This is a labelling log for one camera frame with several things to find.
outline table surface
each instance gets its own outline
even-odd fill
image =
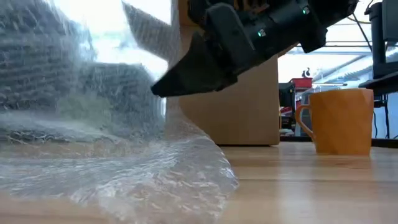
[[[397,223],[398,149],[319,156],[312,143],[224,147],[240,187],[222,224]]]

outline red object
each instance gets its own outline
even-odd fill
[[[312,88],[312,78],[292,78],[290,82],[294,84],[296,91]]]
[[[288,112],[291,112],[291,111],[292,111],[292,108],[289,107],[289,106],[285,106],[282,109],[280,109],[280,113],[281,114],[288,113]]]

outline plastic sheet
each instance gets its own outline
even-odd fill
[[[177,0],[2,0],[0,190],[127,223],[213,223],[236,178],[150,85],[178,59]]]

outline orange mug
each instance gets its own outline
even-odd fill
[[[295,118],[312,138],[317,153],[369,155],[372,141],[373,91],[330,90],[310,95],[309,105],[297,108]],[[301,120],[310,110],[313,130]]]

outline robotic arm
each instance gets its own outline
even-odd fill
[[[188,0],[188,16],[205,33],[193,34],[188,53],[152,86],[161,97],[220,91],[238,75],[300,42],[305,53],[326,44],[327,27],[351,15],[358,0]]]

